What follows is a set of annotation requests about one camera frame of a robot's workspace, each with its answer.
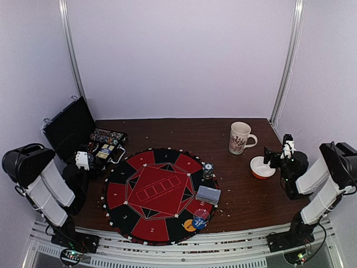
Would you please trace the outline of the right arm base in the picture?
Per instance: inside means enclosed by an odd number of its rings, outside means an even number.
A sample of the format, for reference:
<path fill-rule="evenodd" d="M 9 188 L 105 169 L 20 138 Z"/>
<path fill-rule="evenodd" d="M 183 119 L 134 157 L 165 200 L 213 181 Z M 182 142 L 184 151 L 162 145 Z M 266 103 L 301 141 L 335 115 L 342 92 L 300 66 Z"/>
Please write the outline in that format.
<path fill-rule="evenodd" d="M 307 241 L 315 241 L 312 233 L 293 233 L 291 231 L 270 233 L 266 239 L 270 252 L 284 251 L 290 248 L 303 246 Z"/>

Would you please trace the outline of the blue small blind button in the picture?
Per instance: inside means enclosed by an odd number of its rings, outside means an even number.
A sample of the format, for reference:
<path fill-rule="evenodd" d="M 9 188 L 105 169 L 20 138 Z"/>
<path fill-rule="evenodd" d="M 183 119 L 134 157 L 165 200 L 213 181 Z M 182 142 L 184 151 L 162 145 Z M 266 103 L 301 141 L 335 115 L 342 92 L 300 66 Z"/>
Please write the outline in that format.
<path fill-rule="evenodd" d="M 206 226 L 207 221 L 202 217 L 195 217 L 192 220 L 192 226 L 195 229 L 203 229 Z"/>

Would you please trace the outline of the deck of blue cards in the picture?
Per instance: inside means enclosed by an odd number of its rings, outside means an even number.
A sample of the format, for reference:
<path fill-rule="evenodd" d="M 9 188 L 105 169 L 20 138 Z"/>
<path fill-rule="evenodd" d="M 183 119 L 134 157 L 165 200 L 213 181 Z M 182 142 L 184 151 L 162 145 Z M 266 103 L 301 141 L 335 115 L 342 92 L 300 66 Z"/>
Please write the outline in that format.
<path fill-rule="evenodd" d="M 195 199 L 201 202 L 217 205 L 220 200 L 221 190 L 208 186 L 199 186 Z"/>

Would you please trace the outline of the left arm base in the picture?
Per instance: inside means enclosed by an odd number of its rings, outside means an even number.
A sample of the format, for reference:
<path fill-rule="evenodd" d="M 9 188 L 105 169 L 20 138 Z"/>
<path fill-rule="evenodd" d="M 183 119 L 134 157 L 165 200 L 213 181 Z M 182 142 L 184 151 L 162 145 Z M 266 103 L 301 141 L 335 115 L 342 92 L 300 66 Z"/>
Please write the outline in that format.
<path fill-rule="evenodd" d="M 74 239 L 69 239 L 59 233 L 54 234 L 51 238 L 53 244 L 83 253 L 96 253 L 99 240 L 99 236 L 80 232 L 75 232 Z"/>

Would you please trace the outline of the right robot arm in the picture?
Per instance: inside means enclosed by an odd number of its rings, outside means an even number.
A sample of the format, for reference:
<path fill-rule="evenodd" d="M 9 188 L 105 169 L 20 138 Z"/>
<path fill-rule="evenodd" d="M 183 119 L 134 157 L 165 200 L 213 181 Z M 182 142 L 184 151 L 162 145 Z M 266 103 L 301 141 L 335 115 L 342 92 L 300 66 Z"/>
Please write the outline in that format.
<path fill-rule="evenodd" d="M 356 193 L 356 149 L 346 142 L 322 143 L 321 155 L 310 165 L 305 153 L 284 143 L 281 152 L 264 147 L 264 164 L 280 172 L 279 183 L 291 200 L 314 195 L 314 198 L 291 220 L 287 232 L 270 234 L 273 248 L 300 246 L 314 241 L 313 230 L 323 216 L 335 209 L 346 195 Z"/>

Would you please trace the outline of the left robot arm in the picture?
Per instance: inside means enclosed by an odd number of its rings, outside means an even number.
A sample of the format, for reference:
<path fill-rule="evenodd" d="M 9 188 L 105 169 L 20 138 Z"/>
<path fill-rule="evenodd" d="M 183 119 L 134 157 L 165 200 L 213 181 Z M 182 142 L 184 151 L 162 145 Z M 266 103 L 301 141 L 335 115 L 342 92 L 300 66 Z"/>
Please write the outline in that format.
<path fill-rule="evenodd" d="M 74 162 L 59 172 L 55 152 L 40 143 L 7 151 L 2 169 L 15 183 L 15 190 L 49 223 L 54 240 L 68 248 L 87 241 L 75 231 L 73 216 L 86 202 L 89 184 L 89 160 L 86 152 L 78 151 Z"/>

